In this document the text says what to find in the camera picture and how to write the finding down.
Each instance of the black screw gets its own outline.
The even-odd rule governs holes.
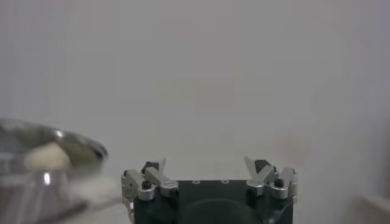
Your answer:
[[[276,179],[274,181],[274,186],[275,187],[284,187],[285,186],[285,182],[283,181],[283,179]]]
[[[145,180],[142,182],[142,189],[148,190],[150,188],[152,188],[152,183],[150,181]]]

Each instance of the metal bowl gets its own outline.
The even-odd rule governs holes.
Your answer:
[[[24,131],[31,133],[34,141],[21,147],[7,140]],[[49,142],[82,145],[83,149],[92,150],[98,161],[68,169],[27,169],[22,163],[24,156],[34,147]],[[82,135],[13,119],[0,119],[0,223],[37,223],[79,208],[83,202],[66,194],[66,188],[75,180],[99,173],[107,156],[102,144]]]

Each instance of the white background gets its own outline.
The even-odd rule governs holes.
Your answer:
[[[118,177],[299,172],[298,223],[384,188],[386,0],[2,0],[0,115],[100,140]]]

